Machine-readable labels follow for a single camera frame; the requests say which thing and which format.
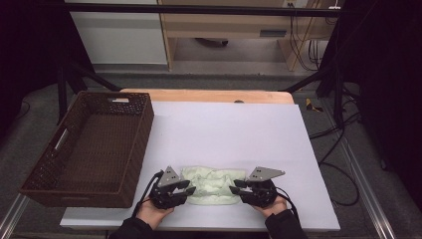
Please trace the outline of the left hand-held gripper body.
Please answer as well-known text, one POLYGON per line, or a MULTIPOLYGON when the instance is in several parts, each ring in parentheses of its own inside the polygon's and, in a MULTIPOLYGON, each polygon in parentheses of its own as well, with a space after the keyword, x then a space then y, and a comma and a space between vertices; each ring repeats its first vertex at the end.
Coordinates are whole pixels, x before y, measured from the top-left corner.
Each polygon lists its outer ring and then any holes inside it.
POLYGON ((176 196, 177 192, 184 189, 177 189, 176 183, 182 180, 171 166, 160 170, 154 175, 152 188, 149 192, 149 198, 156 208, 168 209, 185 203, 187 197, 176 196))

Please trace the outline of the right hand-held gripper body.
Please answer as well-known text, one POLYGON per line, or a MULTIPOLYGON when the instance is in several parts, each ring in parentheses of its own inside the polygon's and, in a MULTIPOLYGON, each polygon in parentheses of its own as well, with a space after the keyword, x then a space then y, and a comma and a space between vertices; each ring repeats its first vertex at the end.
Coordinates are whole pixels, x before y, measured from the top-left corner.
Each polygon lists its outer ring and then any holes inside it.
POLYGON ((245 180, 248 181, 248 187, 240 187, 247 191, 246 195, 240 195, 244 203, 265 208, 271 205, 278 192, 273 178, 284 175, 285 172, 279 169, 272 169, 263 166, 257 166, 250 176, 245 180))

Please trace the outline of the light green baby shirt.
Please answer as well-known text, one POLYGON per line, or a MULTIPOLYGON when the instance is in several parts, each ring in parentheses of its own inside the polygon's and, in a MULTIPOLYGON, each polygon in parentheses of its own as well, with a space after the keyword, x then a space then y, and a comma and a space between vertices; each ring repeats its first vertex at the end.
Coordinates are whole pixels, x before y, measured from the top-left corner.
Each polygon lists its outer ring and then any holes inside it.
POLYGON ((187 198, 194 205, 232 205, 240 202, 240 197, 231 192, 234 181, 243 180, 246 171, 242 169, 216 169, 205 166, 190 166, 181 169, 181 177, 189 180, 189 187, 195 191, 187 198))

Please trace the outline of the brown woven basket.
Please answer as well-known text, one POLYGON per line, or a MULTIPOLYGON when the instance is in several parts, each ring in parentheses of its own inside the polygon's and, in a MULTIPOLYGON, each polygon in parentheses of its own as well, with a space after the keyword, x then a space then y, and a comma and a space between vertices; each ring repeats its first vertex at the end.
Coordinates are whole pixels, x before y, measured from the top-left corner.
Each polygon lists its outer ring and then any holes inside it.
POLYGON ((79 93, 20 192, 49 207, 129 208, 153 119, 147 93, 79 93))

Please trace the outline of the person's right hand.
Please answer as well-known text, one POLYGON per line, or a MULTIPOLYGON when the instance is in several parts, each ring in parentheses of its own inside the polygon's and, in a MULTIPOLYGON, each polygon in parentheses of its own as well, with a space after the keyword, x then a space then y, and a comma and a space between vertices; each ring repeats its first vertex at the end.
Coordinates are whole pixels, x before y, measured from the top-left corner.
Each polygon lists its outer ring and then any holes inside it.
POLYGON ((285 211, 287 209, 287 201, 283 197, 277 196, 271 205, 265 208, 254 206, 254 209, 262 213, 265 218, 268 218, 271 215, 277 215, 285 211))

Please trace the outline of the person's left hand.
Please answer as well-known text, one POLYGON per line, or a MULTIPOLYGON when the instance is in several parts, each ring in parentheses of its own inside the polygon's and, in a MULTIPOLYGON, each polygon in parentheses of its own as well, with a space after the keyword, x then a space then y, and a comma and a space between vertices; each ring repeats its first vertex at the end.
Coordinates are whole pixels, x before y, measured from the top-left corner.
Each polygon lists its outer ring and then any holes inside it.
POLYGON ((173 208, 159 209, 149 198, 144 199, 137 210, 136 218, 142 220, 155 230, 163 219, 174 211, 173 208))

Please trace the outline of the yellow and black tape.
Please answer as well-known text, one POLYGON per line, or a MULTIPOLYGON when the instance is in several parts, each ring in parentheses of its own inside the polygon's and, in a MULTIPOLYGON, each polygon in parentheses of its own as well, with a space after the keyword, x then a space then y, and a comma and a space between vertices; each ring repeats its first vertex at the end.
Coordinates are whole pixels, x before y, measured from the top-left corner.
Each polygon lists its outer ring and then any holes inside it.
POLYGON ((323 112, 323 108, 315 107, 313 105, 313 102, 309 98, 306 98, 306 108, 307 108, 307 111, 314 111, 314 112, 320 112, 320 113, 323 112))

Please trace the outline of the black metal stand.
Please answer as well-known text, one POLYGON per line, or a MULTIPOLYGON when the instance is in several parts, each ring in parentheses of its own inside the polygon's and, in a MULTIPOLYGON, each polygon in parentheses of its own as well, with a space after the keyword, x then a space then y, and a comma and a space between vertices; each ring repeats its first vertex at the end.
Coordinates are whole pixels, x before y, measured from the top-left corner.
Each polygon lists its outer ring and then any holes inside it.
POLYGON ((61 122, 68 110, 68 97, 67 97, 67 86, 70 86, 74 93, 77 95, 80 91, 86 91, 88 89, 85 84, 83 77, 89 78, 96 83, 102 85, 106 89, 112 92, 121 91, 121 87, 118 87, 106 79, 97 75, 94 71, 88 70, 82 67, 76 62, 69 61, 64 63, 58 68, 58 97, 59 97, 59 119, 61 122))
POLYGON ((316 89, 316 95, 318 97, 327 98, 330 93, 333 93, 332 118, 336 126, 340 129, 344 129, 345 123, 341 107, 343 79, 338 62, 339 28, 340 19, 337 19, 331 37, 329 38, 327 49, 322 57, 319 69, 309 77, 306 77, 304 80, 285 88, 285 92, 294 93, 310 83, 319 81, 319 85, 316 89))

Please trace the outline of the white cabinet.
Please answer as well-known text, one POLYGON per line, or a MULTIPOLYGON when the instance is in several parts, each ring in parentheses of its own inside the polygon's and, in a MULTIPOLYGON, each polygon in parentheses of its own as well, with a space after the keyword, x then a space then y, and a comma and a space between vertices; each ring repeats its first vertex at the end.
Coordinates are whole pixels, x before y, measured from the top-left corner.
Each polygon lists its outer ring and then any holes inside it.
POLYGON ((158 14, 72 12, 71 15, 93 64, 167 64, 158 14))

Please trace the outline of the light wooden desk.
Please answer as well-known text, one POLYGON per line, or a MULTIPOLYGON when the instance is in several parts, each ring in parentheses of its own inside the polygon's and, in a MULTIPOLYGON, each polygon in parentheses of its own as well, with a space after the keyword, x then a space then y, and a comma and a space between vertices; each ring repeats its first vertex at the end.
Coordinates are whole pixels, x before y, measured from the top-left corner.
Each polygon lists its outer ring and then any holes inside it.
MULTIPOLYGON (((215 5, 269 8, 328 9, 342 0, 157 0, 160 5, 215 5)), ((320 17, 163 14, 164 35, 176 38, 275 39, 288 69, 300 64, 300 53, 310 39, 326 40, 333 27, 320 17)))

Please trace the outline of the black curtain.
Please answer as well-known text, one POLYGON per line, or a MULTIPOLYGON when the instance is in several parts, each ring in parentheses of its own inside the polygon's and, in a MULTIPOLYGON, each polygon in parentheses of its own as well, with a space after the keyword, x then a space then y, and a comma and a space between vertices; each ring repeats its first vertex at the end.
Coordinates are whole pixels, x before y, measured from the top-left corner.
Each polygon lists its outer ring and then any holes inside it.
POLYGON ((422 210, 422 0, 345 0, 340 71, 381 158, 422 210))
POLYGON ((71 13, 49 3, 64 0, 0 0, 0 139, 23 99, 54 84, 61 66, 94 69, 71 13))

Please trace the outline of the aluminium rail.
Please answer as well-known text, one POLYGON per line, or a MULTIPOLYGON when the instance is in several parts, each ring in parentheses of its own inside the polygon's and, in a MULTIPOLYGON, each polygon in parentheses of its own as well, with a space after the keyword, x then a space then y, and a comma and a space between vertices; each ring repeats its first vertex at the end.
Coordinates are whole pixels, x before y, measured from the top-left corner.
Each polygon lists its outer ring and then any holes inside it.
POLYGON ((23 212, 29 203, 29 198, 19 193, 5 217, 0 223, 0 239, 10 239, 17 226, 23 212))
POLYGON ((389 223, 381 204, 378 201, 369 181, 367 180, 362 168, 360 167, 357 158, 345 136, 341 136, 340 132, 335 134, 339 139, 341 151, 344 160, 349 167, 351 174, 356 182, 357 188, 360 192, 360 199, 371 219, 372 225, 376 230, 377 239, 396 239, 396 235, 389 223))

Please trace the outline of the black horizontal frame bar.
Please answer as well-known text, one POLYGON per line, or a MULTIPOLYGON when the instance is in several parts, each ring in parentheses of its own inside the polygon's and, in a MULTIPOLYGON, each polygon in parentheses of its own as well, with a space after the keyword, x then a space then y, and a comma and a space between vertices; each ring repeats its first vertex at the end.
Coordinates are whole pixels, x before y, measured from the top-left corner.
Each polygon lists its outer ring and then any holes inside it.
POLYGON ((66 3, 69 11, 110 13, 158 13, 158 14, 207 14, 207 15, 250 15, 250 16, 298 16, 338 17, 340 10, 306 8, 269 8, 208 5, 149 5, 149 4, 102 4, 66 3))

